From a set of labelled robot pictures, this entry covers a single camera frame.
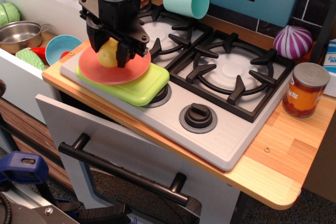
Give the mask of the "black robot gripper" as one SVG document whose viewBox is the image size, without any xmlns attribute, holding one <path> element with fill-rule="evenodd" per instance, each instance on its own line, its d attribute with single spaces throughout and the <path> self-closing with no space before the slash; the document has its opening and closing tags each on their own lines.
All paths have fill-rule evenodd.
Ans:
<svg viewBox="0 0 336 224">
<path fill-rule="evenodd" d="M 79 0 L 80 17 L 86 20 L 92 49 L 98 52 L 111 38 L 118 41 L 116 60 L 124 68 L 135 57 L 148 52 L 149 35 L 138 20 L 141 0 Z"/>
</svg>

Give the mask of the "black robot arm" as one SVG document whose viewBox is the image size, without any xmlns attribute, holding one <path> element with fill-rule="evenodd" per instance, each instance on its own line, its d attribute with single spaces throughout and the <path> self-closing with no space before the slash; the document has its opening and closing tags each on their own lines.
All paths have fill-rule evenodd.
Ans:
<svg viewBox="0 0 336 224">
<path fill-rule="evenodd" d="M 79 0 L 91 47 L 98 52 L 110 38 L 118 42 L 118 67 L 148 52 L 149 35 L 139 23 L 141 0 Z"/>
</svg>

